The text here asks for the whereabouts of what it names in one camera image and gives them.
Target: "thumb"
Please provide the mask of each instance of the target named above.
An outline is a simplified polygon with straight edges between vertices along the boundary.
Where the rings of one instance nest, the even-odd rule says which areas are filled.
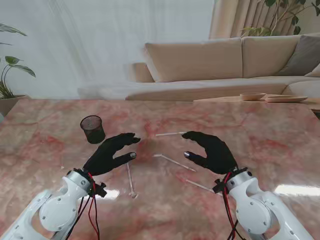
[[[205,159],[203,156],[197,155],[191,151],[185,151],[183,155],[186,159],[191,160],[195,164],[203,168],[207,168],[207,159]]]
[[[126,164],[127,162],[135,159],[136,157],[137,157],[137,154],[135,152],[129,152],[127,154],[118,156],[113,160],[114,168],[117,168],[123,164]]]

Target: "pink marble tabletop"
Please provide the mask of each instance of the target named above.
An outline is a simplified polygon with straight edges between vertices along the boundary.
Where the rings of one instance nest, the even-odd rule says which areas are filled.
[[[310,234],[320,236],[320,122],[305,105],[27,99],[0,124],[0,235],[37,193],[58,188],[62,176],[81,168],[93,154],[97,145],[89,144],[80,128],[81,119],[92,114],[102,118],[107,137],[134,132],[142,139],[119,153],[137,153],[130,163],[137,198],[129,195],[125,165],[95,177],[106,183],[108,192],[97,199],[101,239],[228,237],[231,227],[222,197],[186,182],[214,186],[218,175],[183,157],[184,151],[204,150],[179,135],[155,136],[186,131],[225,141],[239,166],[258,177],[261,189],[279,194]],[[96,239],[88,213],[70,239]]]

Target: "black glove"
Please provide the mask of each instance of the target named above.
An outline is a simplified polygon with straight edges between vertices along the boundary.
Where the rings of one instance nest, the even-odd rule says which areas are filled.
[[[124,146],[136,144],[140,138],[135,137],[135,133],[121,133],[104,140],[94,154],[89,158],[83,166],[83,170],[87,170],[92,176],[101,175],[110,172],[122,164],[126,164],[136,158],[135,152],[129,152],[122,156],[113,158],[116,151]]]
[[[206,158],[190,151],[185,152],[184,156],[195,164],[210,169],[216,174],[227,174],[235,167],[238,167],[227,144],[224,141],[221,141],[217,136],[204,134],[198,131],[188,131],[183,134],[182,137],[184,139],[196,141],[205,149]]]

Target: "white stick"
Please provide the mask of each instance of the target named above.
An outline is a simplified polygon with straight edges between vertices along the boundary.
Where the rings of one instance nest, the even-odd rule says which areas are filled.
[[[186,131],[168,132],[168,133],[156,134],[155,136],[168,136],[168,135],[185,134],[185,133],[186,133]]]
[[[175,161],[175,160],[172,160],[171,158],[169,158],[169,157],[167,157],[167,156],[165,156],[165,155],[155,154],[155,155],[153,155],[153,156],[154,156],[154,157],[162,157],[162,158],[164,158],[164,159],[166,159],[166,160],[168,160],[168,161],[170,161],[170,162],[172,162],[172,163],[174,163],[174,164],[177,164],[177,165],[179,165],[179,166],[181,166],[181,167],[183,167],[183,168],[185,168],[185,169],[188,169],[188,170],[191,170],[191,171],[193,171],[193,172],[196,172],[196,170],[194,170],[193,168],[188,167],[188,166],[186,166],[186,165],[183,165],[183,164],[181,164],[180,162],[177,162],[177,161]]]
[[[186,179],[185,181],[187,181],[188,183],[193,184],[193,185],[195,185],[195,186],[197,186],[197,187],[199,187],[199,188],[202,188],[202,189],[204,189],[204,190],[207,190],[207,191],[209,191],[209,192],[211,192],[211,193],[213,193],[213,194],[218,194],[219,196],[222,196],[221,193],[215,193],[215,191],[213,191],[212,189],[210,189],[210,188],[208,188],[208,187],[206,187],[206,186],[202,186],[202,185],[200,185],[200,184],[198,184],[198,183],[196,183],[196,182],[194,182],[194,181],[190,181],[189,179]]]
[[[130,183],[130,194],[131,194],[131,197],[134,199],[137,196],[137,194],[135,193],[134,185],[132,184],[129,162],[126,163],[126,170],[128,171],[128,177],[129,177],[129,183]]]

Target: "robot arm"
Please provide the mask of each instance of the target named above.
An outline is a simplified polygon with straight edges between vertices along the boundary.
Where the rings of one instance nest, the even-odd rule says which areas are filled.
[[[51,239],[65,239],[78,217],[78,199],[87,196],[94,184],[84,176],[83,171],[74,169],[62,178],[63,186],[58,191],[45,190],[39,193],[1,239],[47,240],[33,228],[32,218],[36,212],[43,228],[56,232]]]
[[[226,183],[236,201],[236,217],[253,240],[266,239],[263,234],[278,221],[280,230],[270,240],[313,240],[282,200],[259,188],[257,178],[248,171],[238,171]]]
[[[217,193],[225,187],[236,200],[236,217],[252,240],[266,240],[264,233],[279,222],[280,230],[270,240],[313,240],[295,215],[269,191],[259,188],[258,180],[246,168],[240,169],[225,142],[217,136],[189,131],[182,135],[205,149],[207,157],[186,151],[184,156],[216,174],[231,173],[226,184],[216,181]]]
[[[48,240],[33,227],[32,219],[36,213],[41,226],[54,233],[51,240],[68,238],[68,233],[78,218],[78,200],[86,196],[92,197],[93,194],[102,197],[107,194],[103,190],[106,185],[96,184],[89,173],[93,176],[101,175],[135,159],[134,152],[113,158],[113,155],[124,146],[140,141],[140,138],[134,136],[134,133],[122,133],[106,139],[85,163],[83,170],[73,169],[62,177],[63,184],[58,191],[45,190],[39,193],[0,239]]]

